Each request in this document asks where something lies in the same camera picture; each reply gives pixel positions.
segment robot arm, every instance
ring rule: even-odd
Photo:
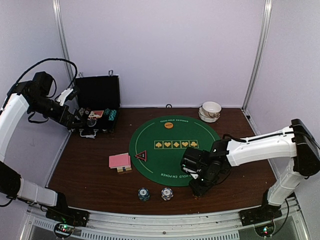
[[[77,90],[68,88],[54,101],[47,97],[53,82],[52,76],[46,72],[37,72],[33,80],[21,82],[13,86],[6,105],[0,112],[0,193],[12,199],[19,199],[29,204],[47,207],[47,217],[69,225],[85,226],[88,212],[69,208],[63,193],[43,188],[23,179],[20,174],[5,164],[6,150],[9,141],[21,117],[25,113],[37,112],[45,118],[53,119],[68,128],[81,126],[84,121],[71,114],[66,100],[72,99]],[[72,218],[63,221],[67,216]]]
[[[279,216],[282,203],[300,182],[320,171],[317,143],[301,120],[294,119],[291,126],[269,134],[218,140],[210,152],[187,148],[181,169],[193,177],[189,185],[193,194],[201,197],[217,184],[220,174],[227,174],[232,167],[282,157],[291,159],[277,182],[264,193],[262,205],[240,212],[242,224],[249,225]]]

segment poker mat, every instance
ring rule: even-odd
[[[158,184],[188,186],[191,176],[181,170],[180,162],[187,147],[210,151],[218,134],[198,119],[169,115],[141,125],[129,145],[131,161],[146,178]]]

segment wooden table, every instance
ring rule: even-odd
[[[144,215],[210,213],[260,205],[262,195],[276,179],[266,160],[246,163],[231,170],[230,176],[205,196],[195,199],[191,189],[172,187],[174,197],[163,201],[165,187],[131,172],[118,174],[109,168],[109,156],[127,153],[132,134],[144,122],[165,115],[198,118],[197,108],[122,108],[112,134],[96,139],[72,134],[55,169],[49,188],[63,192],[68,204],[87,210]],[[220,119],[209,124],[220,137],[250,137],[254,133],[240,109],[224,108]],[[150,200],[142,202],[138,189],[147,188]]]

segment poker chip case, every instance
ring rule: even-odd
[[[75,79],[75,85],[80,89],[77,101],[82,117],[87,118],[88,112],[91,111],[103,111],[103,115],[94,119],[93,124],[86,121],[85,126],[71,128],[69,131],[79,132],[80,136],[85,138],[95,138],[97,133],[113,133],[121,102],[119,76],[110,74],[79,77]]]

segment white wall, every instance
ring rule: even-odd
[[[31,65],[44,58],[61,58],[58,31],[51,0],[0,0],[0,104],[18,77]],[[44,63],[35,72],[46,71],[66,88],[68,78],[63,63]],[[19,122],[6,153],[5,163],[25,179],[45,186],[55,156],[68,132],[53,121],[32,124],[24,116]],[[0,204],[8,200],[0,193]],[[0,208],[1,239],[16,240],[27,205],[13,201]]]
[[[120,74],[124,107],[240,107],[264,0],[61,1],[71,59],[84,76]]]
[[[320,142],[320,1],[277,0],[248,110],[261,133],[300,118]],[[276,159],[282,173],[287,160]],[[312,239],[320,239],[320,174],[296,191]]]

